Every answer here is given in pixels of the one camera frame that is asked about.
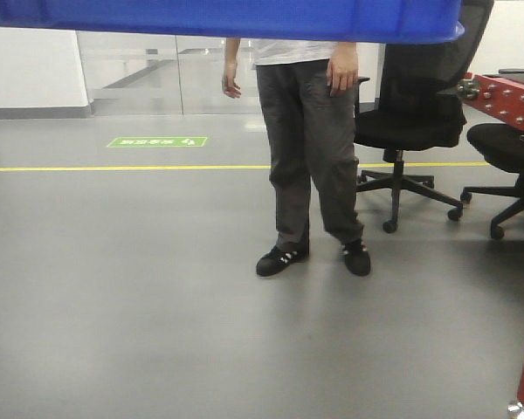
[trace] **chair backrest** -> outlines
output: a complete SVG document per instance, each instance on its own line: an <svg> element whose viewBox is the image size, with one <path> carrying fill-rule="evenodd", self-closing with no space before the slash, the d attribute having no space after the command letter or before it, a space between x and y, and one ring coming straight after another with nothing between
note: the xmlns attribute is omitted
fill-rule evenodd
<svg viewBox="0 0 524 419"><path fill-rule="evenodd" d="M386 45L379 109L417 117L465 119L459 100L439 96L465 76L483 36L493 0L463 0L465 33L433 45Z"/></svg>

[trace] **chair seat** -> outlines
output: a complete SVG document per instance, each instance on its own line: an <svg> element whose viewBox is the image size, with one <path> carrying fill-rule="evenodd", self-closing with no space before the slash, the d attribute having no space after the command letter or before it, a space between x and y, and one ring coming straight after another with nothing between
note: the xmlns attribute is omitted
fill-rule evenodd
<svg viewBox="0 0 524 419"><path fill-rule="evenodd" d="M357 115L355 142L374 148L421 151L433 147L454 147L462 125L454 120L375 110Z"/></svg>
<svg viewBox="0 0 524 419"><path fill-rule="evenodd" d="M522 131L506 124L480 124L470 128L468 141L485 160L509 173L524 174L524 141Z"/></svg>

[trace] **blue plastic crate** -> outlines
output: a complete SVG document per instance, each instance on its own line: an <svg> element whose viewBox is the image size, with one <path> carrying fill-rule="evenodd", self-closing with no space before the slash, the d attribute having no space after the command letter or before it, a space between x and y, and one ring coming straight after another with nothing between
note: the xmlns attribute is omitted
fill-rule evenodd
<svg viewBox="0 0 524 419"><path fill-rule="evenodd" d="M389 43L453 40L460 0L0 0L0 26Z"/></svg>

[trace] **hand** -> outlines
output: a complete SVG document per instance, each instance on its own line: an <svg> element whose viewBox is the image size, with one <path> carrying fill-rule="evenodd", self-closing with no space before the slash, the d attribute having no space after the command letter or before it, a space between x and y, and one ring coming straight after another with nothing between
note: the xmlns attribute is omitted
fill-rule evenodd
<svg viewBox="0 0 524 419"><path fill-rule="evenodd" d="M355 43L340 42L328 61L327 80L330 96L341 96L357 82L359 58Z"/></svg>
<svg viewBox="0 0 524 419"><path fill-rule="evenodd" d="M225 63L224 76L221 78L221 88L225 96L236 99L241 97L241 88L235 83L237 77L237 62Z"/></svg>

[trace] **yellow floor line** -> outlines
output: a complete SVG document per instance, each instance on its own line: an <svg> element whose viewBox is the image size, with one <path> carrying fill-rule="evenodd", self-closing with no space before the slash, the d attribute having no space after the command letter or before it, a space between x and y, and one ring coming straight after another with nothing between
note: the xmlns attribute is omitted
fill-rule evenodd
<svg viewBox="0 0 524 419"><path fill-rule="evenodd" d="M363 163L360 168L387 168L390 163ZM427 163L405 163L406 167L477 167L488 166L484 161L448 161ZM91 166L81 168L0 168L0 172L93 172L93 171L132 171L132 170L229 170L229 169L269 169L268 165L220 165L220 166Z"/></svg>

